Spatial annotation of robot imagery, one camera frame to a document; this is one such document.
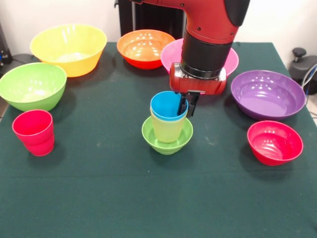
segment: bowl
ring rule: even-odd
[[[131,65],[140,69],[155,69],[162,66],[162,50],[175,39],[162,31],[137,30],[122,36],[117,49]]]
[[[247,136],[256,158],[269,166],[295,160],[304,148],[300,135],[291,127],[277,121],[257,122],[249,128]]]
[[[172,143],[160,142],[154,134],[152,118],[148,117],[142,125],[142,135],[145,141],[157,152],[163,155],[172,155],[180,151],[192,138],[193,125],[186,118],[178,139]]]
[[[239,108],[257,120],[282,120],[305,105],[302,88],[291,78],[272,71],[253,70],[238,75],[231,84]]]
[[[164,68],[169,73],[170,68],[173,63],[179,63],[181,61],[182,47],[183,47],[184,38],[173,41],[169,43],[162,51],[161,61]],[[226,69],[227,77],[232,74],[233,71],[239,65],[239,57],[238,54],[234,51],[234,49],[230,49],[227,60],[224,64],[224,68]]]
[[[106,43],[105,33],[96,27],[67,24],[36,35],[30,50],[42,62],[62,67],[68,77],[77,77],[96,67]]]
[[[47,63],[16,67],[0,79],[0,96],[21,110],[49,111],[60,101],[66,86],[66,72]]]

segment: blue cup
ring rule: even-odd
[[[188,101],[186,100],[186,110],[177,115],[181,95],[172,91],[164,91],[156,94],[151,99],[151,109],[153,114],[160,120],[176,121],[187,115]]]

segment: white wall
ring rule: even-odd
[[[29,52],[40,31],[59,24],[87,23],[101,28],[109,41],[120,37],[114,0],[0,0],[0,23],[13,54]],[[236,41],[273,42],[283,62],[301,46],[317,55],[317,0],[251,0]]]
[[[286,65],[294,47],[317,55],[317,0],[251,0],[235,40],[273,42]]]
[[[120,37],[114,0],[0,0],[0,23],[11,53],[29,53],[32,38],[49,27],[85,23],[102,29],[108,41]]]

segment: green bowl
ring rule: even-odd
[[[47,63],[29,63],[10,70],[0,79],[0,96],[21,111],[49,111],[60,101],[66,72]]]
[[[142,135],[146,142],[157,152],[163,155],[172,155],[183,148],[193,136],[193,125],[186,118],[183,129],[178,139],[172,143],[163,143],[158,141],[154,135],[152,118],[149,117],[142,125]]]

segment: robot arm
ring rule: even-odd
[[[170,71],[170,86],[183,95],[192,94],[189,116],[201,93],[219,94],[225,88],[223,68],[250,0],[132,0],[136,3],[183,9],[187,15],[181,63]]]

